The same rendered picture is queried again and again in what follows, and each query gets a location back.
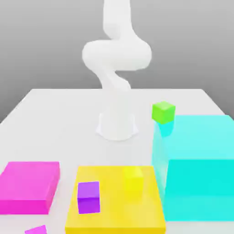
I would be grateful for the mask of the small green cube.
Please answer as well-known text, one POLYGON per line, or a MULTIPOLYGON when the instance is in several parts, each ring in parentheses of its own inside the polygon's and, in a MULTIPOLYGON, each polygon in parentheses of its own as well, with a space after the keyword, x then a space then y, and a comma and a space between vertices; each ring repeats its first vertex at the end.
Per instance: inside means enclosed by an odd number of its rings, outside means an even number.
POLYGON ((174 120, 176 107, 166 101, 152 105, 152 119, 160 124, 174 120))

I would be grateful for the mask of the small yellow cube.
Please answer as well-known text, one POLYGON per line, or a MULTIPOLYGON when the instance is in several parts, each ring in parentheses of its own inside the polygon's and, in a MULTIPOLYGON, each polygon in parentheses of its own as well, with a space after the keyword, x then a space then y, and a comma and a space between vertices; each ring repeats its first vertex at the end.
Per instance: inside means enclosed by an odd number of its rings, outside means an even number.
POLYGON ((140 166, 123 168, 123 187, 129 194, 140 194, 143 191, 144 175, 140 166))

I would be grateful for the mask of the small purple cube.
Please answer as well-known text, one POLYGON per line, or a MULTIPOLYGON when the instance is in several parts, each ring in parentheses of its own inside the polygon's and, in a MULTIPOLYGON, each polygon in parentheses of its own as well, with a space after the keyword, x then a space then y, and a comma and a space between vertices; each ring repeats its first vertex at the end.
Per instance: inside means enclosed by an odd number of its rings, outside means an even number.
POLYGON ((99 181, 79 182, 77 203, 79 214, 99 213, 100 187, 99 181))

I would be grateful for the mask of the small magenta cube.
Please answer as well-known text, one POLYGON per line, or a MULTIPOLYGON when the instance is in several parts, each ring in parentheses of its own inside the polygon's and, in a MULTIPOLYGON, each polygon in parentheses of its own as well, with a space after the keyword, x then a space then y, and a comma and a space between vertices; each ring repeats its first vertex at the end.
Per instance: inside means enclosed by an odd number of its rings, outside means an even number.
POLYGON ((32 229, 26 230, 25 234, 47 234, 46 225, 41 225, 34 227, 32 229))

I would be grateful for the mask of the large cyan box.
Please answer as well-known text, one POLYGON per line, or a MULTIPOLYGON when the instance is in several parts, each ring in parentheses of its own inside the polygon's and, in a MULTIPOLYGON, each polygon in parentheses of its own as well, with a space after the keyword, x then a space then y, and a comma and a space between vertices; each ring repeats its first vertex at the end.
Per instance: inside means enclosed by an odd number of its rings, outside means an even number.
POLYGON ((152 166, 166 221, 234 221, 234 120, 177 115, 154 124, 152 166))

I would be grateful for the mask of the large yellow box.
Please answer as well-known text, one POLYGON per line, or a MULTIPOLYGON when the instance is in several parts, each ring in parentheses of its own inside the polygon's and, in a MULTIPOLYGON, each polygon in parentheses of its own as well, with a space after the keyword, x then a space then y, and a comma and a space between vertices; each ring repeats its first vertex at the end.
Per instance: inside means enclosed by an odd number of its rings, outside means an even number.
POLYGON ((142 191, 126 191, 125 166, 79 166, 65 234, 165 234, 166 224, 152 166, 141 166, 142 191), (79 214, 78 183, 100 183, 99 213, 79 214))

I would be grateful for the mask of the large magenta box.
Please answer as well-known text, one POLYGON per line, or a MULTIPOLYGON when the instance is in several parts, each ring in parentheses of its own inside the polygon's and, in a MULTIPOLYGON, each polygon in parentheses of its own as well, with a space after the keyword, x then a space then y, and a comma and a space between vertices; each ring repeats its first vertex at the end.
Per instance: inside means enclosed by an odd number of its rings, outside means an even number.
POLYGON ((60 179, 57 161, 10 161, 0 174, 0 214, 48 214, 60 179))

